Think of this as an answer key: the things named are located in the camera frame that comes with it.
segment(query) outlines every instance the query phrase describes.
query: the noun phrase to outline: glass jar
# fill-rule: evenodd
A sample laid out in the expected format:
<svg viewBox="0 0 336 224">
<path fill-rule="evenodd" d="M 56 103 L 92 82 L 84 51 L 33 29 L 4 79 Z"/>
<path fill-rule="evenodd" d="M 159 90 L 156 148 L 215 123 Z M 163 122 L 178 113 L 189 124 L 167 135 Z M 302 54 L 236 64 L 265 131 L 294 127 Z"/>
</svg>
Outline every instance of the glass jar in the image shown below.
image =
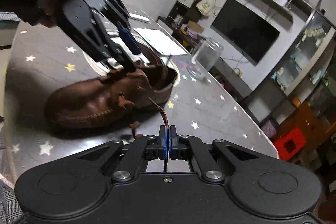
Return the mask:
<svg viewBox="0 0 336 224">
<path fill-rule="evenodd" d="M 191 63 L 187 66 L 187 70 L 191 76 L 201 80 L 205 77 L 204 70 L 211 70 L 217 59 L 221 56 L 224 48 L 210 37 L 200 41 L 200 43 L 201 46 L 193 55 Z"/>
</svg>

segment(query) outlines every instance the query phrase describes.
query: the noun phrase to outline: shoe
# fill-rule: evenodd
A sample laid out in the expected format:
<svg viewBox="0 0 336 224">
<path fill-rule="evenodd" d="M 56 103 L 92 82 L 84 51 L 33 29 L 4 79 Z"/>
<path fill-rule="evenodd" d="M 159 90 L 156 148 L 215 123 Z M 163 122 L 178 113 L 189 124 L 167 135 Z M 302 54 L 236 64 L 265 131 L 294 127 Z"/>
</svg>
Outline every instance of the shoe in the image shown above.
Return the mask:
<svg viewBox="0 0 336 224">
<path fill-rule="evenodd" d="M 108 125 L 134 108 L 151 108 L 170 97 L 177 72 L 164 66 L 138 66 L 135 72 L 113 70 L 106 76 L 56 90 L 45 105 L 47 120 L 67 128 Z"/>
</svg>

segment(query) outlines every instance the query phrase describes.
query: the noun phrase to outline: black television screen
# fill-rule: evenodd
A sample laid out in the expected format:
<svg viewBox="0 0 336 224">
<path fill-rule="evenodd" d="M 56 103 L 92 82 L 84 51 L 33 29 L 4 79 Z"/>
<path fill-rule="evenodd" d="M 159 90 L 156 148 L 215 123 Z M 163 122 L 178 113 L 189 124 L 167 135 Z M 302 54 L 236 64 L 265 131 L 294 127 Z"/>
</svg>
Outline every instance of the black television screen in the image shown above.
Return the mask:
<svg viewBox="0 0 336 224">
<path fill-rule="evenodd" d="M 255 64 L 263 58 L 279 35 L 279 31 L 271 24 L 236 0 L 225 2 L 212 28 L 229 38 L 229 42 L 233 42 Z"/>
</svg>

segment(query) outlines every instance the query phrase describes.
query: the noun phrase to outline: gray tabletop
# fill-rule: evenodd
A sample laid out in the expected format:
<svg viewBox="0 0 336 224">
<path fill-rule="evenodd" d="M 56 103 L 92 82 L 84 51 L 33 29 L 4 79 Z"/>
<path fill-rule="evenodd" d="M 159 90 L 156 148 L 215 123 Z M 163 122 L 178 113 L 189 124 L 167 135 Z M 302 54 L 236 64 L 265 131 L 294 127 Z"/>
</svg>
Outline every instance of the gray tabletop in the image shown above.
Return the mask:
<svg viewBox="0 0 336 224">
<path fill-rule="evenodd" d="M 145 16 L 140 9 L 128 9 Z M 161 29 L 152 19 L 150 24 L 135 20 L 130 20 L 130 23 L 132 28 Z M 179 70 L 180 82 L 174 87 L 165 111 L 169 124 L 176 125 L 178 135 L 197 136 L 205 143 L 217 138 L 226 139 L 277 157 L 276 149 L 260 128 L 210 74 L 204 81 L 194 81 L 190 77 L 186 70 L 190 59 L 189 54 L 172 57 Z M 74 65 L 75 70 L 66 69 L 68 64 Z M 20 174 L 36 165 L 113 139 L 131 142 L 128 125 L 135 120 L 141 122 L 138 133 L 158 134 L 163 122 L 157 112 L 134 112 L 98 130 L 59 130 L 45 121 L 44 103 L 53 91 L 97 76 L 79 47 L 59 28 L 32 27 L 20 23 L 5 87 L 4 133 L 14 182 Z M 178 165 L 175 161 L 169 162 L 169 166 L 175 164 Z"/>
</svg>

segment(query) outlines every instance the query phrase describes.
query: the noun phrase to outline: white paper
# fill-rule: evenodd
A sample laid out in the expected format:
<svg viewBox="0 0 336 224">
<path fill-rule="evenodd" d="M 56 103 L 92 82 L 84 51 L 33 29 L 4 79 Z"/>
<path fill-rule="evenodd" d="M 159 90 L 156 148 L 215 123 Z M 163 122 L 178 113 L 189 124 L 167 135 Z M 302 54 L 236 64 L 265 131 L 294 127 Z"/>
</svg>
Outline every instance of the white paper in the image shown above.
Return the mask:
<svg viewBox="0 0 336 224">
<path fill-rule="evenodd" d="M 149 45 L 162 55 L 184 55 L 186 51 L 160 30 L 134 29 Z"/>
</svg>

